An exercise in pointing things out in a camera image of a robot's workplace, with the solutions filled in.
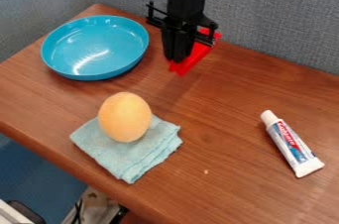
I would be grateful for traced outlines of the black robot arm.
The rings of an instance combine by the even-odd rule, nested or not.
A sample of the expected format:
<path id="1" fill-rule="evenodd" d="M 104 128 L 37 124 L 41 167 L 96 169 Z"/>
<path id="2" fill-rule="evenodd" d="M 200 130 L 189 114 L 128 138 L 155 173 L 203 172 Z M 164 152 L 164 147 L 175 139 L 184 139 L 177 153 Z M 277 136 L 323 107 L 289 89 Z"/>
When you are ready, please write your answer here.
<path id="1" fill-rule="evenodd" d="M 147 23 L 161 31 L 164 56 L 180 63 L 192 53 L 196 42 L 215 44 L 217 23 L 204 15 L 205 0 L 167 0 L 167 11 L 147 4 Z"/>

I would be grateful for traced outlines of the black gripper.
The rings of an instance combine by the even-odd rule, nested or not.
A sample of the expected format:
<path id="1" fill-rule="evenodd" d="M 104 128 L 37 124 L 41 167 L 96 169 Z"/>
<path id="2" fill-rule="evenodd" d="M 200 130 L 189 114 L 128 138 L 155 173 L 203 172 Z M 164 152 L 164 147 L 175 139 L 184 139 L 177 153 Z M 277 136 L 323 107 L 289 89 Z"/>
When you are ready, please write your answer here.
<path id="1" fill-rule="evenodd" d="M 217 24 L 204 15 L 204 6 L 205 0 L 167 0 L 167 10 L 161 11 L 153 2 L 147 4 L 147 23 L 161 30 L 164 55 L 176 63 L 191 54 L 195 42 L 208 47 L 215 43 Z"/>

